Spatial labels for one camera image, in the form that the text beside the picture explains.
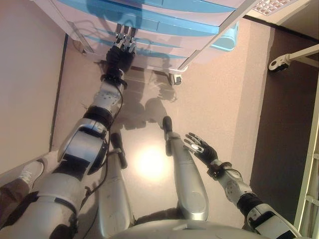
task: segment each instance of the black cable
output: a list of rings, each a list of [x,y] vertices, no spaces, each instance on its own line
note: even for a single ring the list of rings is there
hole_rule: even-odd
[[[95,216],[94,216],[94,218],[93,218],[93,221],[92,221],[90,227],[88,228],[88,230],[86,231],[86,233],[84,234],[84,236],[82,237],[82,239],[84,239],[84,238],[88,235],[89,231],[92,229],[92,227],[93,227],[93,225],[94,225],[94,222],[95,222],[95,220],[96,220],[96,217],[97,217],[97,215],[98,215],[98,212],[99,212],[99,207],[96,209],[96,213],[95,213]]]
[[[236,169],[233,169],[233,168],[225,168],[224,170],[225,170],[225,171],[233,171],[233,172],[236,172],[236,173],[239,174],[239,176],[241,177],[241,179],[243,179],[243,176],[241,175],[241,173],[240,173],[238,170],[236,170]]]
[[[120,89],[115,85],[115,88],[118,90],[118,92],[120,93],[121,95],[121,105],[120,105],[120,108],[119,110],[116,112],[116,114],[114,115],[114,118],[113,118],[113,121],[111,122],[109,128],[108,128],[108,131],[109,131],[109,138],[108,138],[108,148],[106,150],[106,158],[104,160],[104,162],[102,163],[101,167],[102,168],[104,165],[105,165],[105,174],[104,174],[104,178],[103,180],[101,181],[101,183],[96,186],[92,191],[89,191],[87,192],[87,195],[85,196],[85,198],[82,200],[82,204],[81,204],[81,207],[80,207],[80,210],[82,209],[82,207],[84,206],[84,204],[86,203],[86,201],[88,200],[88,198],[93,194],[95,193],[102,185],[103,183],[105,182],[106,180],[106,176],[108,174],[108,158],[109,158],[109,151],[110,151],[110,143],[111,143],[111,127],[116,119],[116,117],[119,115],[121,109],[122,109],[122,106],[123,106],[123,95],[122,95],[122,92],[120,91]]]

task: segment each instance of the white sneaker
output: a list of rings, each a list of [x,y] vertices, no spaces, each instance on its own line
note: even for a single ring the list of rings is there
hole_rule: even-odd
[[[24,182],[27,183],[30,190],[33,188],[33,184],[35,180],[40,177],[44,170],[44,165],[41,162],[34,161],[27,164],[23,169],[19,176]]]

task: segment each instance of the person's leg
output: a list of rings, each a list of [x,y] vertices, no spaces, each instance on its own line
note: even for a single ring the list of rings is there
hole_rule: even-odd
[[[19,178],[0,188],[0,228],[33,187],[42,174],[43,163],[35,161],[26,165]]]

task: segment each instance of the pants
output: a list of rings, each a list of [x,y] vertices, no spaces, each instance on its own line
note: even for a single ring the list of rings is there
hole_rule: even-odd
[[[20,178],[0,188],[0,228],[29,191],[29,186]]]

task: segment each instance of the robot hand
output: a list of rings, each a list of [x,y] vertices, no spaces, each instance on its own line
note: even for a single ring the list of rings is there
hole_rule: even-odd
[[[198,137],[194,133],[188,133],[185,135],[184,142],[190,145],[191,148],[187,147],[200,161],[202,161],[208,168],[215,159],[218,159],[217,152],[211,146],[209,146],[204,140]]]
[[[121,25],[118,25],[116,40],[113,47],[106,55],[106,61],[109,67],[115,67],[126,73],[134,60],[136,54],[135,32],[136,29],[124,26],[124,31],[121,32]]]

